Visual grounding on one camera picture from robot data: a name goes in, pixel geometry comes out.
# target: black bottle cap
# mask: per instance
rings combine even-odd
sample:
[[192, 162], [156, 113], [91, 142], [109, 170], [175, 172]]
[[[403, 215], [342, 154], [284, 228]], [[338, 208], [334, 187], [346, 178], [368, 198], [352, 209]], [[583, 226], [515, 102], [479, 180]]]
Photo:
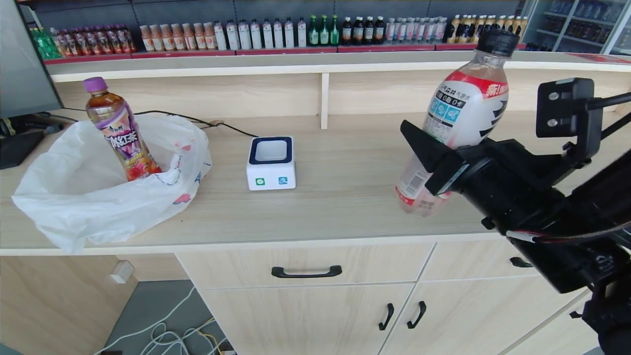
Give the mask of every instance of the black bottle cap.
[[510, 57], [517, 48], [519, 36], [502, 30], [484, 31], [476, 49], [481, 52]]

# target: purple bottle cap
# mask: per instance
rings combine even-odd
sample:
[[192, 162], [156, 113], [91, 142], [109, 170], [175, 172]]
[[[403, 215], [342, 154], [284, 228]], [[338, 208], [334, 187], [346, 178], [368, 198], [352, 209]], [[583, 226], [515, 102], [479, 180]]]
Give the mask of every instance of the purple bottle cap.
[[105, 80], [100, 76], [83, 80], [83, 86], [87, 92], [96, 92], [107, 90]]

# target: black drawer handle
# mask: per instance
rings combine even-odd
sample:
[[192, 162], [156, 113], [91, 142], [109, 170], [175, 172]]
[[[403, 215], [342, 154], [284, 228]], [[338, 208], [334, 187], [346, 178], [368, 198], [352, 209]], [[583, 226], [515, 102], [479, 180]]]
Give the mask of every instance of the black drawer handle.
[[329, 267], [329, 272], [326, 274], [310, 274], [310, 275], [290, 275], [285, 273], [283, 267], [273, 267], [272, 276], [279, 279], [316, 279], [318, 277], [335, 277], [342, 274], [342, 267], [339, 265], [333, 265]]
[[394, 314], [394, 306], [392, 305], [392, 303], [388, 303], [388, 317], [386, 318], [386, 322], [385, 323], [379, 323], [379, 330], [385, 330], [386, 327], [388, 326], [388, 323], [390, 323], [390, 318], [392, 318], [392, 315]]
[[408, 329], [416, 328], [416, 326], [418, 325], [418, 322], [420, 322], [421, 318], [423, 318], [423, 315], [425, 314], [425, 311], [427, 311], [427, 306], [425, 305], [424, 301], [420, 301], [418, 303], [418, 307], [420, 308], [420, 312], [418, 314], [418, 318], [414, 321], [414, 323], [412, 323], [412, 321], [408, 320]]
[[533, 264], [525, 262], [524, 259], [518, 256], [510, 258], [510, 263], [513, 264], [514, 267], [533, 267]]

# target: counter top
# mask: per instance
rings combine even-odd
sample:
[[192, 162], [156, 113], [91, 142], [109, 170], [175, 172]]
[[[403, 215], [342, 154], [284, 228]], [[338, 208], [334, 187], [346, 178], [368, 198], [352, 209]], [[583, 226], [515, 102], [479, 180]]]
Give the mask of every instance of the counter top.
[[[471, 51], [371, 52], [265, 56], [171, 57], [52, 64], [47, 69], [56, 83], [105, 79], [181, 76], [350, 73], [455, 69], [473, 58]], [[575, 69], [631, 73], [631, 65], [597, 63], [556, 52], [517, 51], [507, 69]]]
[[[365, 238], [375, 243], [501, 238], [482, 227], [482, 215], [461, 196], [452, 197], [437, 215], [426, 219], [405, 214], [397, 206], [394, 183], [411, 156], [398, 127], [402, 119], [421, 124], [423, 117], [340, 116], [327, 130], [320, 130], [314, 117], [227, 121], [257, 135], [294, 136], [298, 186], [285, 191], [249, 191], [249, 137], [224, 127], [206, 129], [213, 168], [186, 210], [124, 243], [87, 243], [83, 253], [166, 253], [287, 241], [353, 243]], [[606, 112], [605, 125], [618, 117]], [[623, 130], [631, 133], [631, 128]], [[561, 190], [570, 191], [626, 151], [624, 134], [603, 142], [594, 163], [562, 182]], [[0, 171], [0, 255], [63, 254], [11, 200], [25, 169], [55, 137], [48, 136], [21, 166]], [[507, 112], [492, 138], [515, 138], [533, 153], [559, 152], [566, 141], [537, 139], [532, 111]]]

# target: white plastic bag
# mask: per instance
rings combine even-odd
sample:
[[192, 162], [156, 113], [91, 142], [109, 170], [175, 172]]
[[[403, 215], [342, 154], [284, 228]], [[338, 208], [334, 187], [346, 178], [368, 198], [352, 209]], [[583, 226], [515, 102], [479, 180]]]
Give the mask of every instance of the white plastic bag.
[[211, 167], [208, 137], [179, 116], [136, 122], [162, 173], [127, 182], [121, 163], [92, 122], [70, 126], [28, 167], [13, 195], [56, 246], [77, 254], [94, 243], [126, 241], [183, 211]]

